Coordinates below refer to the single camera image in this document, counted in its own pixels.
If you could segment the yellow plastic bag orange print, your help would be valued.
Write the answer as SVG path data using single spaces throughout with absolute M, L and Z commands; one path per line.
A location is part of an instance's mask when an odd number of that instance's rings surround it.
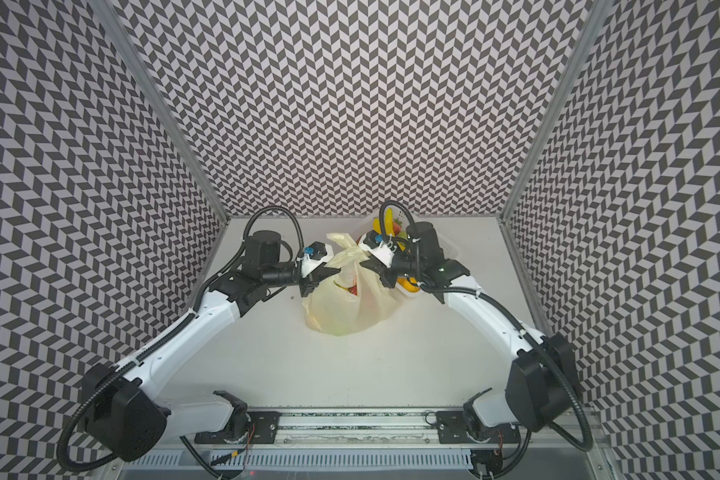
M 370 253 L 346 233 L 329 233 L 327 239 L 340 248 L 327 266 L 339 272 L 321 281 L 303 300 L 306 325 L 320 333 L 345 336 L 393 316 L 402 307 L 403 297 L 361 265 L 371 258 Z

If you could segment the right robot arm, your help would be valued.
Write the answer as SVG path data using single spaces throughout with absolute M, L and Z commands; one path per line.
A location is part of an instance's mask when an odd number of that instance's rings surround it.
M 547 336 L 520 321 L 488 295 L 467 267 L 446 257 L 434 226 L 414 220 L 401 202 L 384 201 L 378 216 L 383 218 L 391 208 L 405 217 L 406 236 L 392 236 L 381 223 L 377 235 L 363 239 L 361 246 L 369 255 L 363 267 L 377 274 L 385 287 L 406 278 L 434 296 L 472 324 L 507 368 L 500 386 L 465 402 L 469 435 L 483 442 L 504 425 L 521 425 L 529 432 L 550 428 L 576 449 L 591 451 L 594 437 L 581 399 L 572 345 L 560 334 Z

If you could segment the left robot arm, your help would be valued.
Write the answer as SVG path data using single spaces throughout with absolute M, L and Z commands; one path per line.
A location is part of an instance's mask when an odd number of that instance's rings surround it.
M 215 390 L 209 397 L 169 401 L 162 392 L 183 365 L 255 305 L 291 286 L 307 296 L 338 274 L 329 264 L 332 247 L 319 241 L 307 245 L 299 220 L 287 208 L 280 211 L 294 226 L 296 246 L 277 232 L 254 231 L 255 222 L 272 210 L 267 206 L 253 214 L 237 252 L 204 281 L 178 320 L 120 362 L 86 372 L 81 404 L 56 444 L 56 459 L 65 471 L 137 460 L 164 439 L 187 444 L 190 435 L 202 432 L 232 442 L 252 437 L 248 406 L 239 397 Z

